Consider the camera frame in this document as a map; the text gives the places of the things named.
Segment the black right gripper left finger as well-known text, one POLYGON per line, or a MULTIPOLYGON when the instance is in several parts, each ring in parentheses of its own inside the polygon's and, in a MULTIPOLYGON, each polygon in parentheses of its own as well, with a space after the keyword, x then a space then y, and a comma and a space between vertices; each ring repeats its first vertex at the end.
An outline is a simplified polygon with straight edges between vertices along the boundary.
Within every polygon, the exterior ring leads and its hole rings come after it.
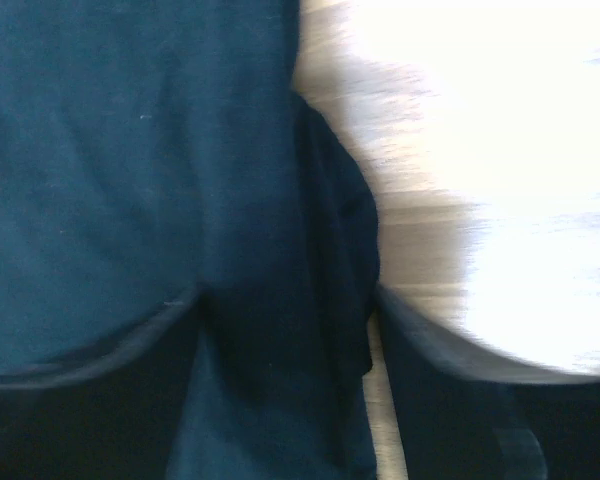
POLYGON ((162 479, 186 398, 198 303, 0 375, 0 479, 162 479))

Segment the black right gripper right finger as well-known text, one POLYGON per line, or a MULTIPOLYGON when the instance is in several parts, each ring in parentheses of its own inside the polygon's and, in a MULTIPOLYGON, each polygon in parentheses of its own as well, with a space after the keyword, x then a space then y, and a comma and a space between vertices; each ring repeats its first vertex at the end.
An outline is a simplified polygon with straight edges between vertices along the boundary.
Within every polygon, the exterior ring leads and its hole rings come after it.
POLYGON ((411 479, 600 479, 600 378, 488 351, 375 294, 411 479))

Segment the black t shirt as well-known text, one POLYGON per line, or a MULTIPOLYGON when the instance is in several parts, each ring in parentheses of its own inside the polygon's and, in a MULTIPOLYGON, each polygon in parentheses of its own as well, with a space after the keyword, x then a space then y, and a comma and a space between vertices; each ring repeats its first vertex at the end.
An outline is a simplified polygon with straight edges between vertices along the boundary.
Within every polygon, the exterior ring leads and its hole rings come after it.
POLYGON ((0 375, 177 300, 162 479, 372 479, 378 217, 295 1, 0 1, 0 375))

